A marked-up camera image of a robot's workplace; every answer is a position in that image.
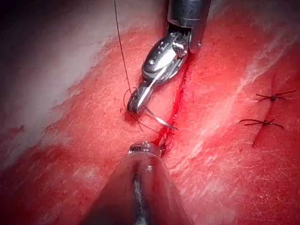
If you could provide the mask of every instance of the metal shaft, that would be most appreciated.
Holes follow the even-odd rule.
[[[160,158],[129,154],[101,191],[84,225],[191,225]]]
[[[202,42],[210,0],[170,0],[168,22],[191,29],[189,49],[196,53]]]

